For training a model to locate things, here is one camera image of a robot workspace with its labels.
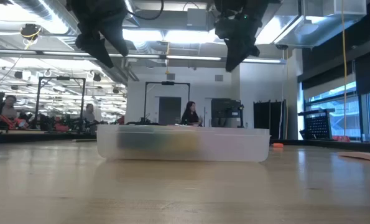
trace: wooden table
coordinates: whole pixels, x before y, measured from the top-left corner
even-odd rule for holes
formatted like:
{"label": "wooden table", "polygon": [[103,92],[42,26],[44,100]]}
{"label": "wooden table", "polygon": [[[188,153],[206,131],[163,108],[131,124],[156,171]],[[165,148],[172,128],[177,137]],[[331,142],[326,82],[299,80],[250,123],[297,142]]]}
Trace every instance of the wooden table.
{"label": "wooden table", "polygon": [[370,162],[113,161],[95,142],[0,144],[0,223],[370,223]]}

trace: seated person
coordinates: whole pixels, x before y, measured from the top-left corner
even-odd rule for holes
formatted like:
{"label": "seated person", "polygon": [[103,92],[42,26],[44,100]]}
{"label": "seated person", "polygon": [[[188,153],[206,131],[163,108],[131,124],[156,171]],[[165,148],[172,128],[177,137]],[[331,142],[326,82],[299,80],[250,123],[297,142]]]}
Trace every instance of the seated person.
{"label": "seated person", "polygon": [[17,112],[14,108],[14,104],[16,103],[16,97],[15,96],[6,96],[5,101],[2,104],[2,110],[1,115],[4,115],[8,119],[15,119],[17,118]]}
{"label": "seated person", "polygon": [[88,103],[85,107],[85,111],[83,113],[83,119],[87,120],[87,122],[92,123],[95,120],[95,115],[93,114],[93,105]]}
{"label": "seated person", "polygon": [[199,118],[196,113],[196,103],[189,101],[186,104],[186,109],[183,113],[182,122],[180,124],[201,126],[202,122],[202,118]]}
{"label": "seated person", "polygon": [[85,107],[85,111],[83,113],[83,119],[89,122],[85,128],[89,128],[89,132],[91,134],[95,134],[96,132],[96,124],[99,124],[99,121],[95,120],[95,115],[93,114],[93,105],[88,103]]}

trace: door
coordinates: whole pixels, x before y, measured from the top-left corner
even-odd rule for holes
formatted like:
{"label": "door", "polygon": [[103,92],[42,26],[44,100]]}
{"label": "door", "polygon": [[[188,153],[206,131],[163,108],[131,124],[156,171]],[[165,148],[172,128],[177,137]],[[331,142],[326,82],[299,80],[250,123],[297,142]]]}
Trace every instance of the door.
{"label": "door", "polygon": [[179,124],[181,103],[181,97],[160,97],[159,124]]}

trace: fluorescent light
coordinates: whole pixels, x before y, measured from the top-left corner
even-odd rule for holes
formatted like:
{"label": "fluorescent light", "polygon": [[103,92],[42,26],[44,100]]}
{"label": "fluorescent light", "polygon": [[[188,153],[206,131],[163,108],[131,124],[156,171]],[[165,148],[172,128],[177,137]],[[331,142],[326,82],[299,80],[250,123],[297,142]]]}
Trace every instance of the fluorescent light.
{"label": "fluorescent light", "polygon": [[27,21],[34,23],[39,20],[40,18],[37,15],[28,13],[17,4],[0,4],[0,21]]}
{"label": "fluorescent light", "polygon": [[220,61],[222,58],[220,58],[220,57],[199,57],[199,56],[167,55],[167,59]]}
{"label": "fluorescent light", "polygon": [[34,50],[13,50],[13,49],[0,49],[0,54],[26,54],[26,55],[35,55],[37,54]]}
{"label": "fluorescent light", "polygon": [[271,44],[281,32],[280,19],[273,17],[259,33],[255,44]]}
{"label": "fluorescent light", "polygon": [[146,54],[129,54],[129,58],[149,58],[149,59],[159,59],[160,55],[146,55]]}
{"label": "fluorescent light", "polygon": [[246,63],[276,63],[276,64],[283,64],[285,61],[283,60],[275,60],[275,59],[263,59],[263,58],[246,58],[243,60]]}
{"label": "fluorescent light", "polygon": [[84,52],[51,52],[51,51],[44,51],[45,55],[63,55],[63,56],[90,56],[88,53]]}
{"label": "fluorescent light", "polygon": [[280,36],[275,39],[274,43],[277,44],[278,42],[280,42],[287,34],[289,34],[298,24],[303,21],[303,18],[303,16],[300,16],[296,21],[294,21],[294,23],[289,28],[287,28],[283,33],[281,33]]}
{"label": "fluorescent light", "polygon": [[[82,86],[78,86],[78,85],[68,85],[68,86],[65,86],[67,88],[83,88]],[[85,88],[99,88],[99,86],[85,86]]]}
{"label": "fluorescent light", "polygon": [[123,29],[123,37],[133,42],[162,41],[162,34],[159,30],[129,30]]}
{"label": "fluorescent light", "polygon": [[313,24],[317,24],[321,21],[325,21],[328,19],[327,17],[322,17],[322,16],[307,16],[307,20],[310,20]]}
{"label": "fluorescent light", "polygon": [[204,44],[214,42],[215,35],[210,35],[207,31],[170,30],[165,40],[177,44]]}

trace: woman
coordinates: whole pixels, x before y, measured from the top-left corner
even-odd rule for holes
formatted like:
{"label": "woman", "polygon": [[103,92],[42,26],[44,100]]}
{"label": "woman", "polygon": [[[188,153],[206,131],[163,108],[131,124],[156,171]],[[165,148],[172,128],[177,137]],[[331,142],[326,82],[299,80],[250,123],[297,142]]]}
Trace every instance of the woman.
{"label": "woman", "polygon": [[196,103],[189,101],[186,104],[185,112],[182,116],[182,122],[181,124],[184,125],[201,125],[201,118],[198,117],[196,113]]}
{"label": "woman", "polygon": [[17,113],[15,108],[13,107],[16,103],[16,97],[15,96],[6,96],[5,101],[2,104],[2,111],[1,115],[4,115],[5,117],[9,119],[15,119],[17,117]]}

